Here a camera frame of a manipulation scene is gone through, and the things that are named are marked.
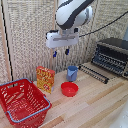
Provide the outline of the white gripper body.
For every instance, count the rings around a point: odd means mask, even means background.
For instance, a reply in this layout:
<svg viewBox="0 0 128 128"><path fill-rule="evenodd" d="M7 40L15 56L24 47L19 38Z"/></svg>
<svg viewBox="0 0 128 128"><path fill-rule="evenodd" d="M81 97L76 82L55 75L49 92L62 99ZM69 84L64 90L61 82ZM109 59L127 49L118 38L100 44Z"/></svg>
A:
<svg viewBox="0 0 128 128"><path fill-rule="evenodd" d="M46 33L46 46L54 49L57 47L71 46L78 43L79 29L50 30Z"/></svg>

